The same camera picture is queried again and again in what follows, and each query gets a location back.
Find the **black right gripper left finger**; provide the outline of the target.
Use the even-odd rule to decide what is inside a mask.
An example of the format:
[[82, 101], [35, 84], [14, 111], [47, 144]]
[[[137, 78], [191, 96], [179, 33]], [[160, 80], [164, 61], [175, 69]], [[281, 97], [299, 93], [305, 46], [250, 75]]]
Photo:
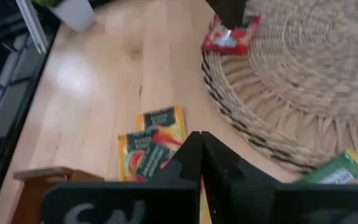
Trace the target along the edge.
[[65, 182], [43, 197], [43, 224], [199, 224], [203, 140], [193, 131], [147, 182]]

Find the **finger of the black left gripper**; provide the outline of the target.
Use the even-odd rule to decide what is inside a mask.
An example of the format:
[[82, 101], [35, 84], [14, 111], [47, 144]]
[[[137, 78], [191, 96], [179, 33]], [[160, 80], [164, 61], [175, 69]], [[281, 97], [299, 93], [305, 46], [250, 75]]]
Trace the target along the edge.
[[228, 2], [228, 28], [236, 28], [242, 24], [244, 11], [248, 0], [227, 0]]
[[229, 28], [229, 0], [205, 0], [225, 27]]

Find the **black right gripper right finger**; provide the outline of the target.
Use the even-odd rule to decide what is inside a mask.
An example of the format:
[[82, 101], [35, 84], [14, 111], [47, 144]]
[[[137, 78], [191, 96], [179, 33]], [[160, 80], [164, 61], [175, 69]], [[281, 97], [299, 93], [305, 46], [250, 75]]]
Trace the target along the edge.
[[358, 224], [358, 185], [282, 183], [211, 133], [201, 137], [213, 224]]

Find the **orange tea packet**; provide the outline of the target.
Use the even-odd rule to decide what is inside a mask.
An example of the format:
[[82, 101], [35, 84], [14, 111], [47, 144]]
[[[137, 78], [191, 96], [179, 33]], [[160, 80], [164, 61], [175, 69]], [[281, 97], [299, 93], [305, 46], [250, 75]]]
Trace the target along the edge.
[[157, 144], [176, 151], [186, 139], [185, 119], [181, 106], [170, 106], [136, 116], [136, 130], [156, 130]]
[[117, 137], [119, 178], [146, 182], [163, 169], [182, 145], [181, 134], [172, 128], [149, 128]]

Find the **green tea packet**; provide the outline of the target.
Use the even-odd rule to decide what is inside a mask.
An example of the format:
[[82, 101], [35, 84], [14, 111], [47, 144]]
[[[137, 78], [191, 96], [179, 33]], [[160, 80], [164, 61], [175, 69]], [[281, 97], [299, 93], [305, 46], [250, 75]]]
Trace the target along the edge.
[[296, 183], [358, 184], [358, 154], [347, 149]]

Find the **green plant in white pot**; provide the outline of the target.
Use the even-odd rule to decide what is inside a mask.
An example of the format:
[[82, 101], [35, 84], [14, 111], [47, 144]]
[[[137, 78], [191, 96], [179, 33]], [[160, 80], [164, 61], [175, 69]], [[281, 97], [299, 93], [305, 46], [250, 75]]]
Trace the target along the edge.
[[84, 32], [93, 24], [95, 13], [88, 0], [31, 0], [46, 7], [63, 23], [77, 32]]

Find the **silver aluminium extrusion bar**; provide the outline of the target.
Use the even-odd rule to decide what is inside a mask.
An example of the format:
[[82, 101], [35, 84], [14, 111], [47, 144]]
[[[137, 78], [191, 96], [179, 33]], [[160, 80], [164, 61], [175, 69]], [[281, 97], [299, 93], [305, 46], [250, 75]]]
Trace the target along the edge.
[[15, 0], [39, 54], [48, 50], [47, 36], [30, 0]]

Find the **black aluminium table frame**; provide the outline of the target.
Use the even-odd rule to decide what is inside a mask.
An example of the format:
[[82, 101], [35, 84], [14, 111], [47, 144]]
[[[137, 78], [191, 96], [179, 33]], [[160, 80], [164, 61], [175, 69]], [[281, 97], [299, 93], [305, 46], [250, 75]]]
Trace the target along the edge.
[[0, 21], [0, 189], [47, 59], [24, 21]]

